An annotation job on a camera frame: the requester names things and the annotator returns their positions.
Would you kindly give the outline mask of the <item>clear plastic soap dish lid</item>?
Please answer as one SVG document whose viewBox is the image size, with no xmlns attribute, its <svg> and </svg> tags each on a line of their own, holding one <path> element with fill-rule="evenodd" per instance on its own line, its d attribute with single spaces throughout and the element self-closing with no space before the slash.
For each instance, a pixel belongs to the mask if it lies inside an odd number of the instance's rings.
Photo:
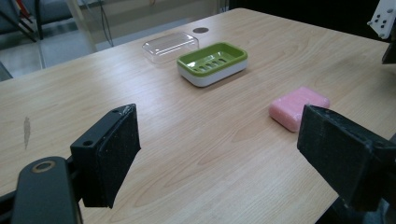
<svg viewBox="0 0 396 224">
<path fill-rule="evenodd" d="M 142 50 L 152 63 L 168 63 L 199 48 L 199 40 L 184 32 L 173 33 L 147 41 Z"/>
</svg>

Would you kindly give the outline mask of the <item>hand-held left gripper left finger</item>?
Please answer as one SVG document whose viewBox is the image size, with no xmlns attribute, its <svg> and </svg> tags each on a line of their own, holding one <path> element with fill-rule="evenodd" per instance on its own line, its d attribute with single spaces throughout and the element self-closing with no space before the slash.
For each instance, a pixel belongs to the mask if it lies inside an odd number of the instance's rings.
<svg viewBox="0 0 396 224">
<path fill-rule="evenodd" d="M 84 205 L 112 208 L 140 150 L 136 105 L 110 110 L 70 149 L 74 165 L 81 173 Z"/>
</svg>

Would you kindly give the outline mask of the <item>green and white soap dish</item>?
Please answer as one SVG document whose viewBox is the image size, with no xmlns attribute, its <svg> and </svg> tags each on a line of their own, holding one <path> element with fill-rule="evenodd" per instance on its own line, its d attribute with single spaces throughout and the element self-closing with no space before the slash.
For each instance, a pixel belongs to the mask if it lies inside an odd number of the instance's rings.
<svg viewBox="0 0 396 224">
<path fill-rule="evenodd" d="M 180 56 L 177 70 L 195 87 L 206 87 L 244 70 L 248 53 L 232 44 L 219 42 Z"/>
</svg>

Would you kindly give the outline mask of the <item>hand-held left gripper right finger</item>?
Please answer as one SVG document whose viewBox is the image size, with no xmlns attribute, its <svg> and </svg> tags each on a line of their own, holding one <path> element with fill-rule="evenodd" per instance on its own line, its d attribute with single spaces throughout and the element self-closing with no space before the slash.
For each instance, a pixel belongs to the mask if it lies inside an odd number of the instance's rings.
<svg viewBox="0 0 396 224">
<path fill-rule="evenodd" d="M 396 143 L 323 107 L 306 105 L 297 148 L 346 206 L 396 209 Z"/>
</svg>

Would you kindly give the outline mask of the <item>pink soap bar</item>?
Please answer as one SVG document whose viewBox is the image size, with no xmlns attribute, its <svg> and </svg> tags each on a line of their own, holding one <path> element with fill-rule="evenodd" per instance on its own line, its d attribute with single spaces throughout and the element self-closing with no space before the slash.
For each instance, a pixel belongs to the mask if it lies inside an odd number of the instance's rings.
<svg viewBox="0 0 396 224">
<path fill-rule="evenodd" d="M 269 106 L 269 115 L 287 130 L 300 130 L 305 105 L 329 108 L 330 100 L 316 91 L 301 87 L 275 99 Z"/>
</svg>

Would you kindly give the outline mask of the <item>black chair frame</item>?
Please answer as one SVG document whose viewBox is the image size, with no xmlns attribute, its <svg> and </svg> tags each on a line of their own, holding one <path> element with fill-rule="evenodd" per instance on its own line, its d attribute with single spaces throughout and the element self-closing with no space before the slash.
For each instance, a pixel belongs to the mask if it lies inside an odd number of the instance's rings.
<svg viewBox="0 0 396 224">
<path fill-rule="evenodd" d="M 0 35 L 21 32 L 36 42 L 33 29 L 26 23 L 30 18 L 21 11 L 15 0 L 0 0 Z"/>
</svg>

